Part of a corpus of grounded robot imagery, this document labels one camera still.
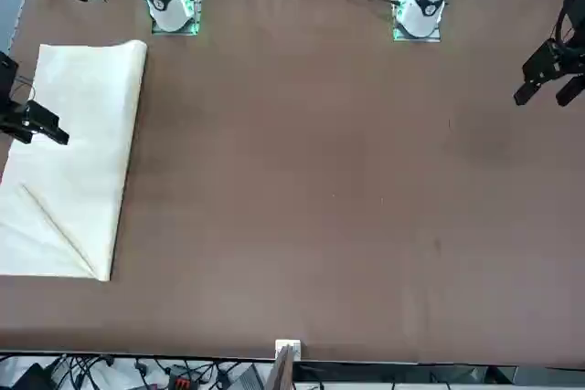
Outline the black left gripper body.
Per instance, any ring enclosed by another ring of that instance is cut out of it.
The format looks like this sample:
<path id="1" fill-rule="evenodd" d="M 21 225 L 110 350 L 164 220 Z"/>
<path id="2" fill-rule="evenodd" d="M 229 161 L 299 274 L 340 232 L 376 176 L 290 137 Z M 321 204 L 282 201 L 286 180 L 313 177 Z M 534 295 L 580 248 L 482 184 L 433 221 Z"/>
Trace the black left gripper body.
<path id="1" fill-rule="evenodd" d="M 570 48 L 584 48 L 584 0 L 565 0 L 564 15 L 568 17 L 573 34 L 566 42 Z"/>

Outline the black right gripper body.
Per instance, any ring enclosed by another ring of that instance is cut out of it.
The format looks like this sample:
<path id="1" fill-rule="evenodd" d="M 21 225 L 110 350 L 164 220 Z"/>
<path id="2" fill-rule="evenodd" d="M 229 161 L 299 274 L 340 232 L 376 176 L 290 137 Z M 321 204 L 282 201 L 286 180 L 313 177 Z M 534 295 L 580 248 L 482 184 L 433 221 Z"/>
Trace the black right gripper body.
<path id="1" fill-rule="evenodd" d="M 9 106 L 10 93 L 16 80 L 18 63 L 4 52 L 0 52 L 0 105 L 2 110 Z"/>

